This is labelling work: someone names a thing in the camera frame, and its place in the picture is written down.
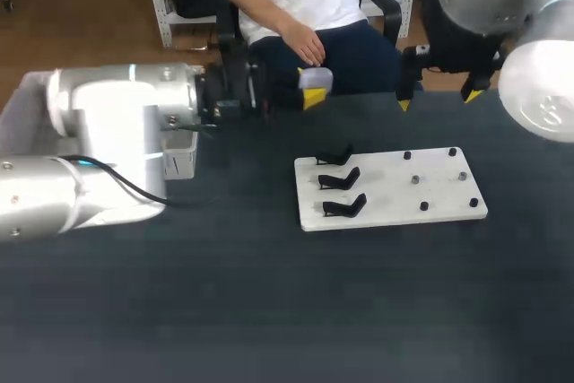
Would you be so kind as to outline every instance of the black clip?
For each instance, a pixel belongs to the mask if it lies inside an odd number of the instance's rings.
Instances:
[[[337,202],[324,202],[323,211],[325,217],[347,217],[352,219],[359,215],[363,207],[367,204],[367,195],[359,195],[352,205],[338,204]]]
[[[319,184],[321,185],[321,190],[351,190],[351,187],[354,186],[360,176],[361,170],[359,168],[353,168],[347,178],[319,175]]]
[[[354,153],[352,144],[349,144],[343,154],[331,154],[330,152],[320,152],[315,156],[317,165],[337,165],[344,166]]]

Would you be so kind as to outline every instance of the dark blue pants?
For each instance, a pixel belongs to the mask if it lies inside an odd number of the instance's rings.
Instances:
[[[333,94],[394,92],[400,78],[401,55],[382,33],[366,20],[337,29],[319,30],[326,52],[324,67],[335,77]],[[293,76],[310,67],[279,37],[268,37],[249,47],[266,64],[272,77]]]

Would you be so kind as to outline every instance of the hand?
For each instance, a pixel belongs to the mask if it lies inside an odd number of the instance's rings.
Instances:
[[[285,43],[309,66],[319,67],[325,62],[325,48],[319,36],[300,22],[287,22],[280,31]]]

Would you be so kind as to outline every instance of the wooden floor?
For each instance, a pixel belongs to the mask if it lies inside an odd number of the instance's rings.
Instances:
[[[0,11],[0,108],[29,71],[121,63],[209,62],[212,53],[166,50],[152,0],[14,0]],[[401,48],[425,42],[418,13]],[[459,90],[464,76],[427,73],[428,90]]]

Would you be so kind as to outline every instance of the dark blue tablecloth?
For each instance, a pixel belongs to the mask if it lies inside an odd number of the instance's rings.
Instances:
[[[293,161],[465,151],[480,222],[305,233]],[[3,382],[574,381],[574,145],[495,92],[338,99],[202,137],[214,198],[141,224],[0,247]]]

